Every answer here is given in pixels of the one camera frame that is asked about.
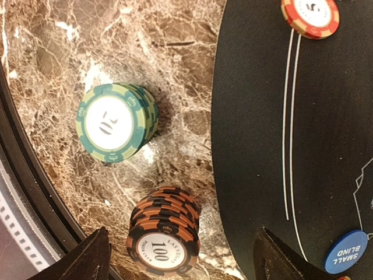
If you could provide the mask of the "orange black poker chip stack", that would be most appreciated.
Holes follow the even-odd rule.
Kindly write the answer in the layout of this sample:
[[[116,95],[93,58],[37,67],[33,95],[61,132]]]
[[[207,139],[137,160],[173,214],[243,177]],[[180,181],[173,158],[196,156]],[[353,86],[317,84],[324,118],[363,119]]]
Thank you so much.
[[[126,249],[136,265],[162,277],[183,275],[200,252],[201,209],[187,191],[164,185],[151,191],[134,207]]]

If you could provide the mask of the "red chip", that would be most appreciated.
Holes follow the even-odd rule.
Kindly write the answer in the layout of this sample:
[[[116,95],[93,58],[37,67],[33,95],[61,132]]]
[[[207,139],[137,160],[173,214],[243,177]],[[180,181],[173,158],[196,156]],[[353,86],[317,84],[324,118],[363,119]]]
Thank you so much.
[[[295,31],[313,40],[333,35],[340,23],[339,9],[333,0],[282,0],[281,11]]]

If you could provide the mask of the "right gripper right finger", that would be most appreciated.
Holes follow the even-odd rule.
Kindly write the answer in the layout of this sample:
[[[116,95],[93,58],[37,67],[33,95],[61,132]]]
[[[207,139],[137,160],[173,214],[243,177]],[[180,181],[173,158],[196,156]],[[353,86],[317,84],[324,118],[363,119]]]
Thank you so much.
[[[256,279],[325,279],[325,273],[265,227],[257,231],[253,243]]]

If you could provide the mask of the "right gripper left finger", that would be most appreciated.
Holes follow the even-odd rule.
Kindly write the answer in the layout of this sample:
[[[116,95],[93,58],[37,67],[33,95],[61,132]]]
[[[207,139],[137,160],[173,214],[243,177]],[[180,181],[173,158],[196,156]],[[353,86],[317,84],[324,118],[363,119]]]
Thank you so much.
[[[29,280],[107,279],[110,269],[111,244],[108,230],[101,227],[55,264]]]

